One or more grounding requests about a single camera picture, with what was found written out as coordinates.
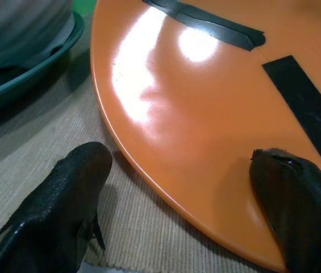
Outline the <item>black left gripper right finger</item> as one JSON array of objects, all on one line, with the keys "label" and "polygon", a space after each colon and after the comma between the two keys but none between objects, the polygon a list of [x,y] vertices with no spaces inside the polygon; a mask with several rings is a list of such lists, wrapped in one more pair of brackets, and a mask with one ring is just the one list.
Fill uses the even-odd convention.
[{"label": "black left gripper right finger", "polygon": [[255,149],[249,177],[289,272],[321,272],[321,170],[279,148]]}]

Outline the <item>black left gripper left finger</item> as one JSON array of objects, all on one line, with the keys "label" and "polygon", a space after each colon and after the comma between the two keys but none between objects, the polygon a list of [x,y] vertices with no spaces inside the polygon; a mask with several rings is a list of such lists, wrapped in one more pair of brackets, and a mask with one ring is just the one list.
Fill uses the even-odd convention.
[{"label": "black left gripper left finger", "polygon": [[77,272],[92,239],[104,248],[98,199],[111,166],[99,142],[59,160],[0,229],[0,272]]}]

